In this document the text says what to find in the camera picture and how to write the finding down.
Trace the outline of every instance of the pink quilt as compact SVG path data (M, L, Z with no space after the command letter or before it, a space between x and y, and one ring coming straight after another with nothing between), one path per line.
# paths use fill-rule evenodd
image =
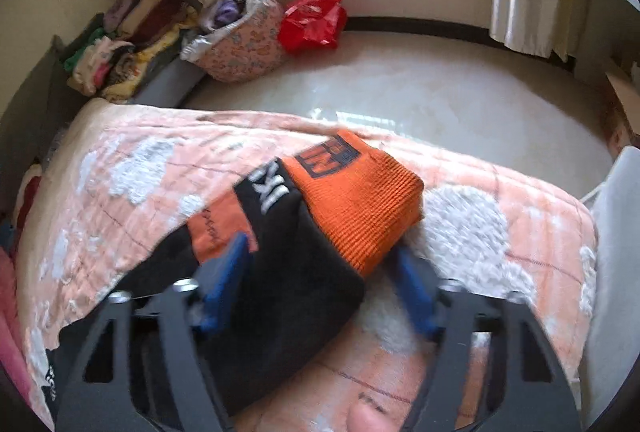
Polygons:
M274 156L294 154L336 125L263 112L201 112L93 100L42 179L18 254L18 312L31 402L45 348L85 316L162 237ZM589 329L596 236L588 210L564 191L472 157L380 129L350 126L425 183L417 253L472 290L524 293L567 376ZM360 311L336 340L271 397L236 417L240 432L345 430L365 392L398 426L433 354L412 332L388 280L374 274ZM478 335L458 425L473 421L486 354Z

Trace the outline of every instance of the purple cloth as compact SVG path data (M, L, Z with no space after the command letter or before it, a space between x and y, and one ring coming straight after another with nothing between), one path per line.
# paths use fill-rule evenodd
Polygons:
M214 26L216 29L219 29L232 24L242 17L243 9L244 4L240 4L235 0L222 0L222 3L220 3L220 6L218 6L216 10Z

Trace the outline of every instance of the sock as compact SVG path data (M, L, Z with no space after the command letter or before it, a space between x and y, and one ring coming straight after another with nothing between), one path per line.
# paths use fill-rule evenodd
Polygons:
M266 188L257 195L260 186ZM274 201L269 195L277 188ZM364 280L315 224L280 160L250 174L234 192L258 250L228 329L198 346L230 415L300 370L364 296Z
M422 180L348 130L283 163L314 221L364 276L422 218Z

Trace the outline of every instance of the white floor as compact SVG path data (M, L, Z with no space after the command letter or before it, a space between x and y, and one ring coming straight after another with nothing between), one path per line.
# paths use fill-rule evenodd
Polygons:
M344 33L241 85L213 80L185 107L382 125L541 178L581 197L611 158L589 89L544 62L421 35Z

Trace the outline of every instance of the stack of folded clothes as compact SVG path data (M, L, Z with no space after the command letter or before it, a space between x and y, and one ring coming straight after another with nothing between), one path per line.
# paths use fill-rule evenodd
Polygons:
M181 37L196 19L186 0L116 0L64 62L71 74L67 84L85 96L127 101L177 57Z
M298 155L273 159L221 192L114 290L134 297L161 292L215 260L237 232L248 236L254 261L230 325L198 343L202 365L233 415L277 388L340 332L362 301L365 277L422 217L422 190L416 174L341 130ZM47 351L62 397L104 303L63 328L59 348ZM132 379L133 401L151 399L155 418L180 428L158 336L135 347L151 360ZM98 357L92 364L101 361L109 363ZM43 391L55 418L50 388Z

